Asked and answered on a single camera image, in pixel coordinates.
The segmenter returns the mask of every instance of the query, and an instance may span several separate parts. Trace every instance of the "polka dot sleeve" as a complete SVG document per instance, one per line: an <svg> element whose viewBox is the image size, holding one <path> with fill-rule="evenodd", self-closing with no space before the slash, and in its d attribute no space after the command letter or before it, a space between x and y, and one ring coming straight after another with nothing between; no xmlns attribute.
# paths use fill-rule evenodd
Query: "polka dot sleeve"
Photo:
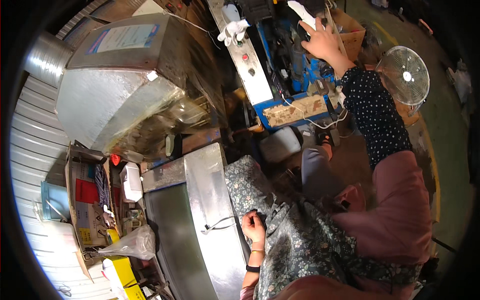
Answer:
<svg viewBox="0 0 480 300"><path fill-rule="evenodd" d="M412 149L403 120L377 72L353 67L343 75L342 85L347 97L344 105L365 137L372 169L390 154Z"/></svg>

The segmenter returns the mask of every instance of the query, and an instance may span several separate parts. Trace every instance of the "floral fabric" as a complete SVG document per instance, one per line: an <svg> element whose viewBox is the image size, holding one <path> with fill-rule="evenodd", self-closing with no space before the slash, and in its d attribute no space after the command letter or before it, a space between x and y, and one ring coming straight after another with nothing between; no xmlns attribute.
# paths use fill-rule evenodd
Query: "floral fabric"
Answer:
<svg viewBox="0 0 480 300"><path fill-rule="evenodd" d="M265 259L254 299L268 299L293 280L309 275L343 283L351 283L351 274L392 284L409 284L418 278L421 265L387 264L357 256L356 239L337 226L321 202L313 205L299 195L288 204L251 156L228 165L225 175L240 222L244 214L256 209L266 228Z"/></svg>

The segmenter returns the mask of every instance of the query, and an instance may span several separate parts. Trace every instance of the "wrist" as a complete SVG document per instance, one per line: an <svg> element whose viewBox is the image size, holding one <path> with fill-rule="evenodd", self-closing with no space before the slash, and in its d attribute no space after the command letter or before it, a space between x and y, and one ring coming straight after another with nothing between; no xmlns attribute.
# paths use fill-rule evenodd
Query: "wrist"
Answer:
<svg viewBox="0 0 480 300"><path fill-rule="evenodd" d="M265 242L264 241L254 241L252 243L252 250L265 250Z"/></svg>

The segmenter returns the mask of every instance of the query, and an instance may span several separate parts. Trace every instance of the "clear plastic bag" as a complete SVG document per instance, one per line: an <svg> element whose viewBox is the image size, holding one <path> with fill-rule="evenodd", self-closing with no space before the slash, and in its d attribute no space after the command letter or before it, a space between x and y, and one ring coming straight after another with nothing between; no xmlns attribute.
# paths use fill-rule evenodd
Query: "clear plastic bag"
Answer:
<svg viewBox="0 0 480 300"><path fill-rule="evenodd" d="M98 253L134 256L142 260L150 260L155 256L155 234L150 226L143 225L119 241L98 250Z"/></svg>

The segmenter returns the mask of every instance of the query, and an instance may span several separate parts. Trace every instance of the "silver metal fan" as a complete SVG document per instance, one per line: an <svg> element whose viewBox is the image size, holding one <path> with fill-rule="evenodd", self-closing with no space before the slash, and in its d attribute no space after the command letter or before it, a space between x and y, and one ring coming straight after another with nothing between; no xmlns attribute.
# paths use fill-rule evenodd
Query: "silver metal fan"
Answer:
<svg viewBox="0 0 480 300"><path fill-rule="evenodd" d="M404 46L391 48L375 70L395 100L409 106L419 106L426 99L430 76L427 66L412 49Z"/></svg>

